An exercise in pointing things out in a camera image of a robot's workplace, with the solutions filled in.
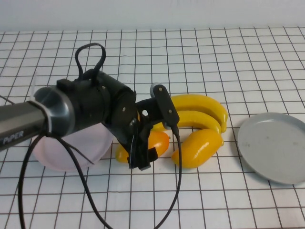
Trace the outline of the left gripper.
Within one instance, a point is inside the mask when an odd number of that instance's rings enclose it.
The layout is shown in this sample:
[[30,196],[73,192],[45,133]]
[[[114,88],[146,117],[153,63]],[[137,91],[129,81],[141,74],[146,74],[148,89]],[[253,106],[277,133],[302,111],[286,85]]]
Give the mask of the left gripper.
[[151,167],[151,162],[158,159],[156,148],[148,147],[148,139],[153,128],[150,120],[143,118],[140,128],[134,91],[124,89],[111,99],[110,116],[105,126],[124,149],[130,150],[130,169],[146,170]]

